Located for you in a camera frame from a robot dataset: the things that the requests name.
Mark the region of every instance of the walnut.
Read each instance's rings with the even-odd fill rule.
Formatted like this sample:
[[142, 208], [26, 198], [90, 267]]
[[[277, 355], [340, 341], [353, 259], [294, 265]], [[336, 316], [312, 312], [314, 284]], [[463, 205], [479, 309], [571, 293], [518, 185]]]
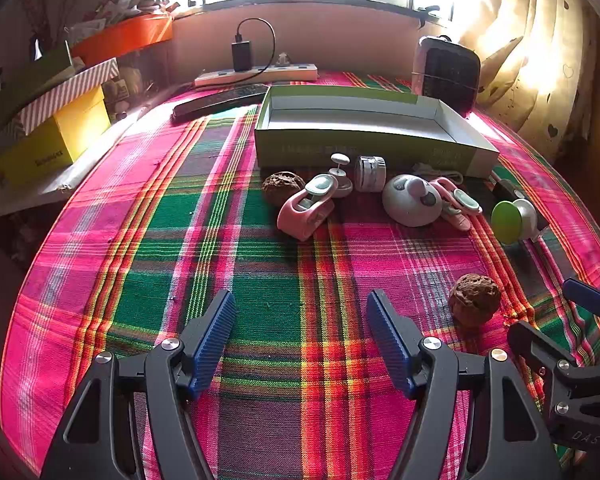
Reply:
[[276, 207], [283, 204], [301, 189], [304, 189], [304, 180], [290, 171], [280, 171], [269, 175], [262, 183], [264, 200]]
[[460, 324], [476, 328], [496, 313], [501, 296], [498, 285], [488, 276], [465, 274], [451, 290], [449, 307]]

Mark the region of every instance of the plug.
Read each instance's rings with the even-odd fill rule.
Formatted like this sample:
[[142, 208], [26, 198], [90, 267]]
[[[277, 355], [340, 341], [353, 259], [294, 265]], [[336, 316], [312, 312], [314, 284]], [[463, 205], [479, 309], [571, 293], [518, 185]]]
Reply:
[[231, 56], [236, 72], [246, 72], [253, 68], [251, 59], [251, 42], [243, 41], [240, 34], [235, 35], [235, 43], [231, 44]]

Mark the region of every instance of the white power strip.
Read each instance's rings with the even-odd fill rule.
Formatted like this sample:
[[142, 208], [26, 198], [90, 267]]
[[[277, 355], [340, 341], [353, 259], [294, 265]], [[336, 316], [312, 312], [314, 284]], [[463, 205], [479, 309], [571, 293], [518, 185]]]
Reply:
[[[255, 66], [251, 70], [236, 72], [233, 69], [208, 72], [196, 78], [195, 85], [231, 84], [257, 74], [263, 67]], [[270, 66], [262, 74], [245, 81], [245, 83], [268, 83], [272, 81], [315, 81], [318, 79], [318, 69], [314, 64], [291, 64], [288, 66]]]

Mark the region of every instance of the green disc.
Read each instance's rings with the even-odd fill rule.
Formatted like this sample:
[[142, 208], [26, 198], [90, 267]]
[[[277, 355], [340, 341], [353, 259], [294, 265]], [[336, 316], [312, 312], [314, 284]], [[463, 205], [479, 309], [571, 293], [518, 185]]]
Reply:
[[491, 229], [498, 241], [503, 244], [518, 241], [522, 232], [522, 215], [518, 208], [506, 200], [497, 203], [491, 213]]

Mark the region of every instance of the striped tablecloth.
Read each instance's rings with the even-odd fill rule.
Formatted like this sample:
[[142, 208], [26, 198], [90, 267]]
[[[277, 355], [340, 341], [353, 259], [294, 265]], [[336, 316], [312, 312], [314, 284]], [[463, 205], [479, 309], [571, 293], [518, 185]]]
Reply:
[[[404, 81], [327, 73], [320, 84], [408, 92]], [[378, 194], [353, 193], [304, 243], [275, 227], [263, 201], [253, 129], [258, 107], [171, 126], [174, 104], [130, 130], [69, 200], [42, 245], [11, 320], [0, 384], [2, 428], [39, 472], [76, 384], [98, 352], [147, 351], [200, 316], [216, 290], [232, 290], [238, 319], [211, 389], [192, 414], [221, 479], [382, 479], [413, 403], [392, 386], [363, 306], [384, 288], [401, 314], [454, 349], [507, 349], [510, 323], [526, 319], [600, 363], [600, 320], [568, 303], [568, 276], [600, 286], [600, 230], [573, 191], [514, 134], [470, 121], [500, 150], [513, 178], [551, 223], [535, 244], [503, 248], [488, 224], [493, 198], [463, 234], [442, 220], [411, 229], [391, 221]], [[491, 276], [499, 312], [479, 331], [457, 327], [446, 298], [459, 276]], [[522, 368], [539, 397], [539, 378]], [[146, 412], [139, 439], [149, 479], [158, 471]], [[455, 479], [467, 397], [442, 478]]]

